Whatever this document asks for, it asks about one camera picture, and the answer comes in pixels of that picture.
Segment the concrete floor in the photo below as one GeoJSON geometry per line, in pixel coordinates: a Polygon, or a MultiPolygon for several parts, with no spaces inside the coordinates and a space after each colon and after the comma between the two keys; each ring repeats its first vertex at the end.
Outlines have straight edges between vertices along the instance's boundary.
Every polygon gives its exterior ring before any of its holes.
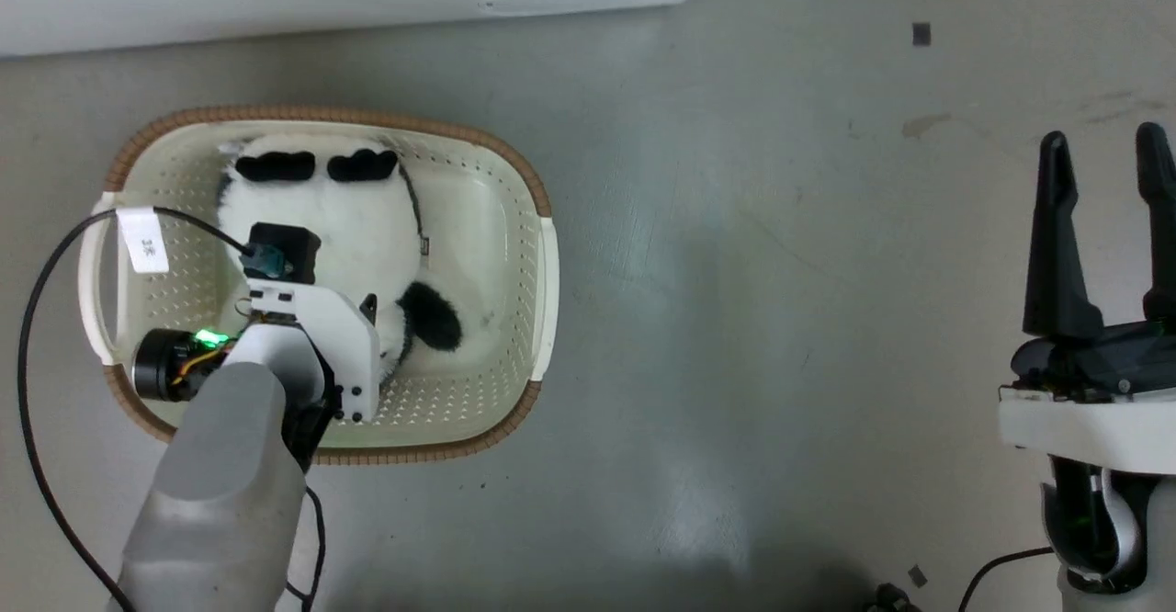
{"type": "MultiPolygon", "coordinates": [[[[1138,318],[1132,132],[1176,126],[1174,14],[1176,0],[691,0],[9,61],[0,351],[114,152],[160,114],[318,102],[483,127],[529,157],[555,206],[543,393],[477,457],[312,470],[319,608],[835,611],[876,581],[909,585],[916,563],[930,580],[916,601],[954,608],[988,558],[1043,544],[1034,464],[995,420],[1023,339],[1036,142],[1071,135],[1090,294],[1110,322],[1138,318]],[[931,22],[931,47],[911,46],[913,21],[931,22]]],[[[114,570],[162,446],[106,391],[69,267],[36,326],[33,415],[66,512],[114,570]]],[[[9,387],[0,408],[4,607],[98,608],[36,495],[9,387]]],[[[1005,567],[973,612],[1057,610],[1055,571],[1005,567]]]]}

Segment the green light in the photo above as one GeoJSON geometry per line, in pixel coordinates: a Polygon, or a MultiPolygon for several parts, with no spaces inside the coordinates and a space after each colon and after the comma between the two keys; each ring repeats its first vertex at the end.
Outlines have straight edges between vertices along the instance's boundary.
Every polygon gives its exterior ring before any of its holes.
{"type": "Polygon", "coordinates": [[[218,334],[218,332],[212,332],[209,330],[201,330],[192,337],[211,348],[222,346],[225,341],[228,341],[229,339],[227,334],[218,334]]]}

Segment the white basket handle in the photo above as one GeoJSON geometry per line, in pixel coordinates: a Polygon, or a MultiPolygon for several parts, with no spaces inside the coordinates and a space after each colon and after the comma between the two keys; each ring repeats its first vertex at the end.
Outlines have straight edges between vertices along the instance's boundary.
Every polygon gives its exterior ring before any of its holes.
{"type": "MultiPolygon", "coordinates": [[[[103,192],[91,214],[114,207],[115,197],[113,192],[103,192]]],[[[106,331],[102,299],[99,297],[102,242],[109,227],[109,219],[88,227],[81,237],[81,252],[78,254],[78,307],[81,310],[81,325],[89,339],[89,347],[102,360],[102,366],[114,365],[114,342],[106,331]]]]}
{"type": "Polygon", "coordinates": [[[555,222],[546,217],[539,220],[542,234],[543,251],[539,271],[542,278],[541,306],[536,306],[539,320],[535,321],[534,352],[535,368],[530,379],[541,381],[552,361],[552,350],[555,347],[555,326],[560,315],[560,245],[555,239],[555,222]]]}

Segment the black cable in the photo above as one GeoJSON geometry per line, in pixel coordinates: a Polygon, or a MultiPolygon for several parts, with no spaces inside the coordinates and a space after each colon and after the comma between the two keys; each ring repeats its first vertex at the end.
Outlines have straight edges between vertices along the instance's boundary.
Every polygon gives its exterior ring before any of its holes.
{"type": "Polygon", "coordinates": [[[310,498],[310,504],[314,505],[314,526],[319,532],[319,557],[314,560],[314,579],[310,581],[310,593],[302,593],[294,588],[294,585],[286,581],[286,591],[294,594],[294,598],[302,600],[302,612],[310,612],[310,606],[314,605],[314,597],[319,596],[319,578],[322,577],[322,565],[327,561],[327,523],[322,518],[322,503],[319,500],[319,495],[315,494],[310,486],[306,487],[306,494],[310,498]]]}
{"type": "Polygon", "coordinates": [[[988,564],[984,564],[984,567],[980,570],[974,578],[971,578],[971,583],[969,583],[967,590],[964,590],[963,600],[960,601],[960,612],[967,612],[968,603],[971,600],[971,594],[976,593],[976,587],[980,586],[980,580],[984,579],[984,576],[987,576],[989,571],[996,568],[996,566],[1003,566],[1004,564],[1029,559],[1030,557],[1041,557],[1043,554],[1054,554],[1054,548],[1038,547],[1037,550],[1014,552],[1013,554],[1005,554],[1004,557],[998,557],[988,564]]]}
{"type": "MultiPolygon", "coordinates": [[[[229,238],[226,233],[220,231],[218,227],[206,222],[201,219],[194,218],[189,214],[178,212],[171,208],[154,208],[156,213],[173,217],[193,226],[200,228],[206,233],[215,235],[218,239],[227,242],[229,246],[247,253],[245,245],[238,242],[233,238],[229,238]]],[[[122,610],[127,612],[134,611],[134,605],[131,604],[131,599],[127,594],[119,588],[118,583],[111,578],[111,576],[102,568],[100,563],[94,559],[93,554],[86,550],[82,545],[81,539],[71,527],[69,521],[66,520],[65,513],[61,512],[61,506],[58,505],[56,498],[53,495],[53,491],[49,487],[49,481],[45,478],[45,470],[41,467],[41,458],[36,454],[36,443],[33,440],[33,424],[28,414],[28,342],[29,337],[33,331],[33,317],[36,314],[36,305],[41,301],[41,293],[45,292],[45,286],[49,280],[49,274],[60,262],[61,257],[65,255],[66,250],[71,247],[74,241],[80,238],[80,235],[94,224],[102,221],[105,219],[111,219],[116,214],[116,211],[108,209],[94,213],[81,221],[78,226],[74,226],[69,233],[58,244],[56,248],[49,254],[45,266],[41,267],[40,274],[36,277],[36,282],[33,284],[33,291],[28,294],[28,304],[25,306],[25,317],[20,322],[20,339],[16,345],[16,405],[20,408],[20,431],[25,437],[25,453],[28,455],[28,464],[33,470],[33,478],[36,479],[36,487],[41,491],[41,499],[45,500],[45,506],[49,508],[49,514],[56,521],[58,527],[61,533],[65,534],[66,540],[73,546],[74,552],[81,560],[86,563],[86,566],[101,580],[106,591],[111,592],[111,597],[119,604],[122,610]]]]}

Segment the white fur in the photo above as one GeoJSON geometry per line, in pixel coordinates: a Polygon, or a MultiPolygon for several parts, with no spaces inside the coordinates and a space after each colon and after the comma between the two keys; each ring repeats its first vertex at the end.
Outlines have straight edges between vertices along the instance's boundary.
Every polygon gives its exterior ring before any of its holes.
{"type": "MultiPolygon", "coordinates": [[[[379,302],[376,332],[385,373],[390,373],[405,348],[405,312],[396,305],[421,267],[420,239],[408,186],[396,169],[387,180],[335,182],[327,175],[332,157],[349,157],[387,147],[372,140],[307,134],[273,134],[247,142],[240,157],[268,152],[309,151],[314,177],[306,181],[252,182],[230,162],[232,184],[218,213],[220,226],[245,242],[254,224],[285,224],[309,230],[322,241],[315,259],[315,284],[327,286],[359,305],[368,293],[379,302]]],[[[240,267],[235,251],[229,257],[240,267]]]]}

